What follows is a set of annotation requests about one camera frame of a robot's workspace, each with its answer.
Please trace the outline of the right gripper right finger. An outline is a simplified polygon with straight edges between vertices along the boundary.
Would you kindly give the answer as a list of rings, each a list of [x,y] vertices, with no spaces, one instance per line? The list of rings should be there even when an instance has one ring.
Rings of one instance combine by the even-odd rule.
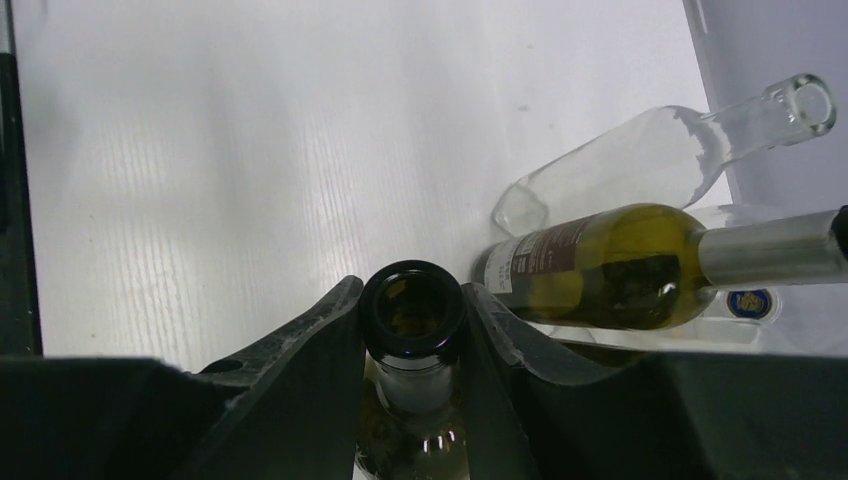
[[[656,353],[608,368],[463,286],[475,479],[843,479],[840,358]]]

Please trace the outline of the dark green wine bottle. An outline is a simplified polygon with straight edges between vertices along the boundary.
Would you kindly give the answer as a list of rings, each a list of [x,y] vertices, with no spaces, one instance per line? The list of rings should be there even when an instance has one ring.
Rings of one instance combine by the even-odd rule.
[[[538,324],[659,330],[722,290],[843,283],[847,211],[710,229],[662,204],[633,204],[493,245],[471,273]]]

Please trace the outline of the clear square glass bottle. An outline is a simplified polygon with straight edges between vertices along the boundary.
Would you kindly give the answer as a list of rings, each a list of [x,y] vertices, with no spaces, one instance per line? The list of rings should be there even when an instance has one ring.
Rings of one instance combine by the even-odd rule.
[[[836,120],[829,86],[808,73],[713,112],[652,108],[516,180],[492,220],[518,237],[634,203],[684,209],[730,164],[824,136]]]

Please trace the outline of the olive wine bottle black cap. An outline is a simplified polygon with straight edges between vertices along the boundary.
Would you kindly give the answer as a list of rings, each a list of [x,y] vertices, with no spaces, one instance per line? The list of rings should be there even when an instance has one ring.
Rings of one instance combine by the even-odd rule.
[[[465,479],[458,281],[422,260],[384,267],[357,302],[366,349],[355,464],[368,479]]]

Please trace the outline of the clear round bottle black cap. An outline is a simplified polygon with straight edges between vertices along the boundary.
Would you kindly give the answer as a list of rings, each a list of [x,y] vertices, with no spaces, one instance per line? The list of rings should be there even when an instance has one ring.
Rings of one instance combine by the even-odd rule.
[[[722,215],[719,222],[713,225],[706,225],[699,219],[697,220],[705,227],[714,229],[746,226],[777,219],[783,218],[765,217],[748,221],[744,213],[730,212]],[[744,344],[752,341],[764,327],[775,321],[783,304],[782,292],[797,286],[807,285],[772,285],[719,291],[701,314],[677,327],[645,331],[585,328],[625,331],[636,335],[681,338],[709,343]]]

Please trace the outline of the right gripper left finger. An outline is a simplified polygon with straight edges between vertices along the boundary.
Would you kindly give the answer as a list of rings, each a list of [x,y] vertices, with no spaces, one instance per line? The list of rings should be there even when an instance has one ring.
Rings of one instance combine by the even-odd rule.
[[[6,356],[5,479],[347,479],[364,350],[343,278],[313,307],[190,373],[153,358]]]

